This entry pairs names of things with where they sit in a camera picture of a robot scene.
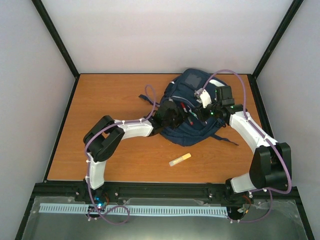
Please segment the red cap marker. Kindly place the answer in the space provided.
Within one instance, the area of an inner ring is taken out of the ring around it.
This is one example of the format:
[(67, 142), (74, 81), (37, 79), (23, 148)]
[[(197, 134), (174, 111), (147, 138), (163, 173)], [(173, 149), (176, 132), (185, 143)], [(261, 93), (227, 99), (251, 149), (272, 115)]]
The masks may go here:
[(187, 115), (187, 119), (188, 119), (188, 122), (189, 122), (189, 124), (191, 125), (191, 126), (193, 126), (193, 121), (191, 120), (191, 118), (190, 118), (190, 116), (189, 116), (189, 112), (187, 111), (187, 109), (186, 109), (186, 107), (185, 107), (185, 104), (183, 103), (183, 102), (181, 102), (180, 103), (181, 104), (181, 106), (182, 106), (182, 109), (183, 109), (183, 111), (186, 113), (186, 115)]

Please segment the navy blue backpack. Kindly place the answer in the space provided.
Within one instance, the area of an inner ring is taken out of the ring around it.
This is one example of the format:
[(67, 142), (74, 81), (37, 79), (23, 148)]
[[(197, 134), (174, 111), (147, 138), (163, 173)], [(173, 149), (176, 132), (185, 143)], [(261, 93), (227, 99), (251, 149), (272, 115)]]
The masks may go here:
[[(209, 73), (199, 69), (186, 69), (168, 84), (162, 98), (155, 106), (159, 108), (166, 100), (172, 100), (177, 107), (181, 106), (182, 102), (187, 111), (188, 108), (194, 110), (202, 105), (196, 100), (195, 91), (203, 87), (210, 76)], [(170, 126), (165, 127), (160, 134), (170, 142), (182, 147), (193, 146), (207, 138), (230, 142), (229, 139), (216, 135), (220, 128), (226, 126), (224, 120), (211, 117), (206, 122), (202, 122), (195, 119), (190, 113), (189, 116), (193, 125), (190, 125), (188, 119), (186, 119), (183, 124), (175, 129)]]

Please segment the yellow highlighter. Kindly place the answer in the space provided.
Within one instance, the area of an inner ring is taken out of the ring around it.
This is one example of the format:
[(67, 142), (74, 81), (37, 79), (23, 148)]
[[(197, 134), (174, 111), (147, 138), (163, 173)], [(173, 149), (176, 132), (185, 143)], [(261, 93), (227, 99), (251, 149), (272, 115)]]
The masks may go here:
[(173, 167), (173, 166), (175, 166), (175, 165), (177, 165), (177, 164), (179, 164), (179, 163), (181, 163), (181, 162), (189, 159), (191, 156), (192, 156), (192, 155), (191, 155), (190, 153), (186, 153), (186, 154), (184, 154), (184, 155), (182, 155), (182, 156), (180, 156), (180, 157), (178, 157), (178, 158), (170, 161), (170, 162), (169, 162), (169, 166), (170, 166), (170, 167)]

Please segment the teal cap marker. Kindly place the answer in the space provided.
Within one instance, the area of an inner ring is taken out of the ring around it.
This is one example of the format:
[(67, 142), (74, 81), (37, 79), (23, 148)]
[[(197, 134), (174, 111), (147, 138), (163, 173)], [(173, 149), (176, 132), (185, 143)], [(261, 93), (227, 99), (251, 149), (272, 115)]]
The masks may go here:
[(192, 108), (188, 107), (188, 112), (189, 112), (195, 119), (197, 119), (198, 121), (200, 121), (198, 115), (193, 111)]

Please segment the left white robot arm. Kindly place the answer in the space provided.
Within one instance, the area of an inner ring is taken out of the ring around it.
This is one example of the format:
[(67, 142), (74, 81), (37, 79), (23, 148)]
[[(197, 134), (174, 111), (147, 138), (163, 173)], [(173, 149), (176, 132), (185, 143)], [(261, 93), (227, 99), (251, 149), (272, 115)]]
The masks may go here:
[(139, 119), (115, 120), (103, 116), (83, 138), (84, 153), (87, 157), (85, 181), (88, 185), (86, 195), (92, 201), (103, 198), (104, 174), (107, 160), (115, 153), (122, 140), (136, 137), (151, 137), (164, 128), (175, 129), (188, 117), (188, 113), (173, 100), (165, 100), (159, 106)]

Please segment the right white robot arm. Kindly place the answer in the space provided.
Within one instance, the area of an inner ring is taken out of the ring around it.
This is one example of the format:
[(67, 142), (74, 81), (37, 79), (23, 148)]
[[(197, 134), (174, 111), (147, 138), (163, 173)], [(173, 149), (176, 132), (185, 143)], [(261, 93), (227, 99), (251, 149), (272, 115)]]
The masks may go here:
[(215, 89), (215, 100), (200, 88), (194, 93), (200, 102), (195, 111), (200, 120), (210, 117), (223, 120), (237, 131), (253, 152), (248, 173), (230, 178), (226, 187), (231, 194), (274, 191), (288, 194), (292, 190), (291, 148), (269, 136), (242, 104), (235, 104), (230, 86)]

